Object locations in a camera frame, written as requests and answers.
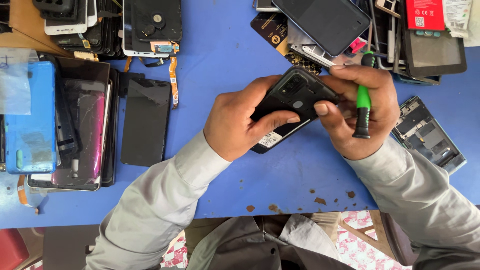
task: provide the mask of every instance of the plastic bag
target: plastic bag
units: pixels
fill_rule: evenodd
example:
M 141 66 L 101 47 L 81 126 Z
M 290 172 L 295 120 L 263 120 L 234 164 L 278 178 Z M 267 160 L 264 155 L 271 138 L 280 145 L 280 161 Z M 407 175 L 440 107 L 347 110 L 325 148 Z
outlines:
M 0 114 L 30 114 L 27 65 L 32 51 L 0 48 Z

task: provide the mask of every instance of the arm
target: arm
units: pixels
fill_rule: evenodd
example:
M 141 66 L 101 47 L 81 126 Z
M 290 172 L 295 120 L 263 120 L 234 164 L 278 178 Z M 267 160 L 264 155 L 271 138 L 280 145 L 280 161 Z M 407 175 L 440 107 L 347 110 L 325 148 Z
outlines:
M 373 155 L 347 162 L 414 246 L 480 252 L 480 211 L 420 153 L 389 137 Z
M 229 164 L 200 132 L 173 158 L 150 167 L 100 224 L 100 236 L 85 269 L 158 265 L 170 241 L 192 221 L 198 198 Z
M 203 132 L 173 158 L 155 164 L 123 193 L 100 224 L 86 270 L 144 270 L 157 267 L 168 244 L 193 219 L 208 184 L 265 134 L 300 121 L 275 111 L 254 122 L 250 116 L 279 76 L 258 78 L 244 90 L 219 95 Z
M 420 253 L 416 269 L 472 269 L 480 265 L 480 211 L 448 183 L 445 170 L 403 149 L 389 134 L 400 110 L 390 74 L 371 67 L 332 66 L 324 81 L 343 96 L 338 108 L 315 104 L 335 149 Z M 372 100 L 370 139 L 352 138 L 358 84 Z

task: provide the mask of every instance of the barcode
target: barcode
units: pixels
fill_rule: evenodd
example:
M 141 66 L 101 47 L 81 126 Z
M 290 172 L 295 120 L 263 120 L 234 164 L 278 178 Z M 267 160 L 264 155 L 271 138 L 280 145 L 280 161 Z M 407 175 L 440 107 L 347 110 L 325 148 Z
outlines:
M 416 27 L 425 27 L 425 22 L 423 17 L 415 17 L 415 26 Z
M 451 22 L 450 23 L 450 26 L 456 26 L 456 27 L 460 27 L 460 28 L 463 28 L 463 26 L 465 25 L 465 23 L 456 23 L 456 22 Z

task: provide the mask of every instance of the tiled floor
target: tiled floor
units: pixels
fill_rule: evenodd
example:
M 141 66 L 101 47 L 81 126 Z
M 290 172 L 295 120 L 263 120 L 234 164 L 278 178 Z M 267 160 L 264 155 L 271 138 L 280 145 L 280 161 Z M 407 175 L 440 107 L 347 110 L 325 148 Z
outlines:
M 372 219 L 368 211 L 347 211 L 342 216 L 348 225 L 353 228 L 363 228 L 372 225 Z M 375 233 L 369 236 L 376 238 Z M 357 238 L 347 230 L 338 228 L 338 239 L 336 242 L 338 251 L 344 263 L 358 270 L 410 270 L 412 267 L 404 267 L 371 245 Z M 176 244 L 165 254 L 164 266 L 177 265 L 179 268 L 187 267 L 187 248 L 185 238 L 178 239 Z

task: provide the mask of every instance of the qr code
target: qr code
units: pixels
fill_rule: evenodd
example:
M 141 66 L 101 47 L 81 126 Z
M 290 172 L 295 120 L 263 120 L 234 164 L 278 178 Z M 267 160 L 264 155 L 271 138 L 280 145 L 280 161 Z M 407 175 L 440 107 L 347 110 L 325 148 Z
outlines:
M 416 27 L 425 27 L 425 22 L 423 17 L 415 17 L 415 26 Z

